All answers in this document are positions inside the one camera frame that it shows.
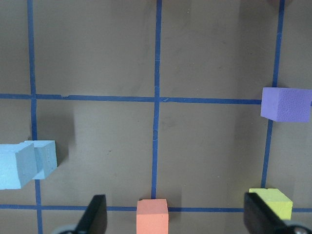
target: purple block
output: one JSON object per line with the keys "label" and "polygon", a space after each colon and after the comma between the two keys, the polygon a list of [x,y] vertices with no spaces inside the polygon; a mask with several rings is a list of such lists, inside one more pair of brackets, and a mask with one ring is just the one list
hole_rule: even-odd
{"label": "purple block", "polygon": [[263,88],[261,116],[276,122],[309,122],[312,90]]}

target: foam block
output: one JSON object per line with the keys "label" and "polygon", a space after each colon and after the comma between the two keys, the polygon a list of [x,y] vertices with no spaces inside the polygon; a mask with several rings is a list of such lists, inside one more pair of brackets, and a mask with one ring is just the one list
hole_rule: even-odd
{"label": "foam block", "polygon": [[33,143],[38,173],[33,179],[46,179],[58,166],[54,140],[25,141]]}
{"label": "foam block", "polygon": [[33,143],[0,145],[0,189],[21,189],[36,174]]}
{"label": "foam block", "polygon": [[263,88],[261,116],[276,122],[309,122],[312,90]]}
{"label": "foam block", "polygon": [[280,219],[290,220],[293,202],[278,189],[249,189],[259,197],[279,216]]}
{"label": "foam block", "polygon": [[136,234],[168,234],[169,214],[166,199],[137,202]]}

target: yellow block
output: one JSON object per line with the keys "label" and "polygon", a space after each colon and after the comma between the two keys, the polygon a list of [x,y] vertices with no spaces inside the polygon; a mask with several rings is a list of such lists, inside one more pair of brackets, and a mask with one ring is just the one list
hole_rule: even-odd
{"label": "yellow block", "polygon": [[280,219],[290,220],[293,202],[281,191],[278,189],[249,189],[249,192],[257,193]]}

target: light blue block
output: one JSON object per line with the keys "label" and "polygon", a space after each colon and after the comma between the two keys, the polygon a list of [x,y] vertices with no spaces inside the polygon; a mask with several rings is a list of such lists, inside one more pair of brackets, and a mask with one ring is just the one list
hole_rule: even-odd
{"label": "light blue block", "polygon": [[37,173],[32,142],[0,145],[0,189],[21,189]]}
{"label": "light blue block", "polygon": [[38,174],[33,179],[46,179],[58,166],[54,140],[25,141],[33,143],[37,161]]}

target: orange foam cube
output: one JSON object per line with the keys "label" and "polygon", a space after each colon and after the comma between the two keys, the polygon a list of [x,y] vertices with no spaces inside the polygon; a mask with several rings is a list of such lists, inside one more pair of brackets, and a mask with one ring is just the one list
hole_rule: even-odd
{"label": "orange foam cube", "polygon": [[136,234],[168,234],[169,214],[166,199],[137,202]]}

